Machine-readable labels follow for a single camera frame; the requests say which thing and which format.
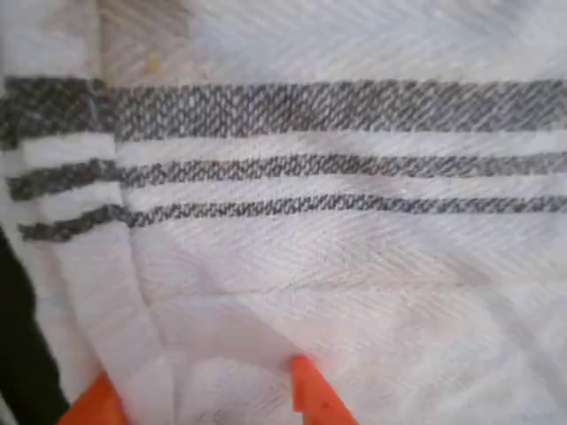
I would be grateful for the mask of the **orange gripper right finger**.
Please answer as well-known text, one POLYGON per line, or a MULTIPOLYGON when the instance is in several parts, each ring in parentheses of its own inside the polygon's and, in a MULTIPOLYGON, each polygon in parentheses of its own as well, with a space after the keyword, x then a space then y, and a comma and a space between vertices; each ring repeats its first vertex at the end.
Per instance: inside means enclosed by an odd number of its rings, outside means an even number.
POLYGON ((293 410, 302 415, 303 425, 356 425, 351 412, 329 382, 306 356, 291 359, 293 410))

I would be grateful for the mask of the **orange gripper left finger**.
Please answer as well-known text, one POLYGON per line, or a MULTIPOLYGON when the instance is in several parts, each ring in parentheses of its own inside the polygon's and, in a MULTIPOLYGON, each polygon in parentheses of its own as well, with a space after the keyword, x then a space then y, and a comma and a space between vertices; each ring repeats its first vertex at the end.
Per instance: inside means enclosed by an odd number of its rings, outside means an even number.
POLYGON ((106 373, 70 405, 58 425, 128 425, 120 398, 106 373))

